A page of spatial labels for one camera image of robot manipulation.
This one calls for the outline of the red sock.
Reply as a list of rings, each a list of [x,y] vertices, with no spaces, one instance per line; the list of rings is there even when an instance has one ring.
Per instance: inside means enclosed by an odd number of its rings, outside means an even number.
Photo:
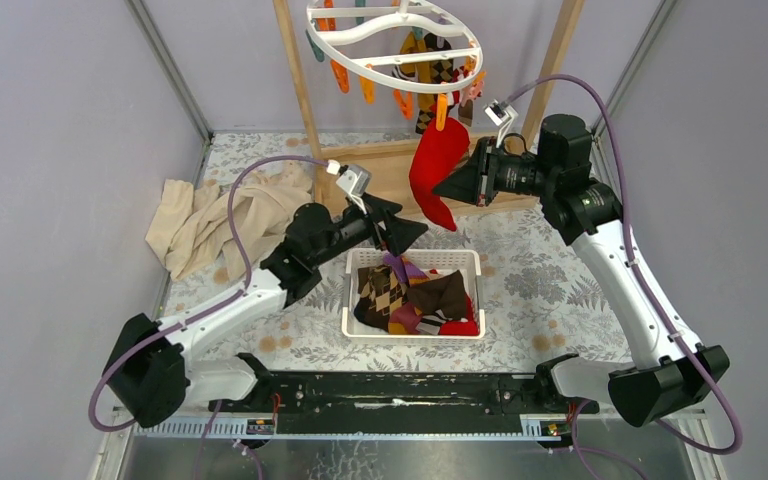
[[[481,333],[479,324],[475,320],[472,299],[468,295],[465,296],[465,307],[467,316],[458,320],[447,320],[440,327],[439,335],[477,337]]]
[[[453,215],[433,189],[453,172],[469,144],[466,127],[456,119],[448,118],[442,130],[429,126],[420,138],[408,175],[413,198],[422,214],[449,231],[457,229]]]

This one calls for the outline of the purple orange striped sock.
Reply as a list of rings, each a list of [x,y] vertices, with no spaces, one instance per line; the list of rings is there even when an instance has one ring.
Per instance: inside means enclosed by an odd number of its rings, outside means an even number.
[[[420,333],[421,311],[411,303],[408,292],[412,287],[429,281],[430,277],[407,256],[396,257],[386,253],[383,261],[395,274],[403,290],[402,304],[390,314],[387,331],[391,335],[417,335]]]

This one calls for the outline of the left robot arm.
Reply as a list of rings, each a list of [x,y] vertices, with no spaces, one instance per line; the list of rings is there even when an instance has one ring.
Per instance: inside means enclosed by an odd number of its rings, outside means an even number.
[[[423,236],[426,224],[399,217],[401,206],[373,195],[349,204],[339,219],[319,203],[299,207],[281,241],[242,283],[183,313],[152,320],[140,313],[127,320],[104,367],[108,387],[131,421],[156,426],[182,406],[235,400],[256,411],[269,401],[270,385],[241,360],[202,363],[203,351],[237,327],[278,313],[321,281],[322,264],[370,241],[394,256]]]

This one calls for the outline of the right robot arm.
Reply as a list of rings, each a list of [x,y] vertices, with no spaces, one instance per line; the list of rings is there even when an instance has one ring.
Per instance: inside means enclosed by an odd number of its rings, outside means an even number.
[[[614,406],[641,427],[701,402],[706,378],[730,366],[719,345],[707,346],[681,319],[626,235],[620,198],[591,175],[592,136],[572,115],[544,119],[536,152],[515,155],[496,137],[478,140],[471,158],[434,187],[436,195],[476,206],[500,193],[535,196],[547,222],[585,263],[630,347],[627,364],[567,354],[537,368],[535,402],[557,412],[572,398]]]

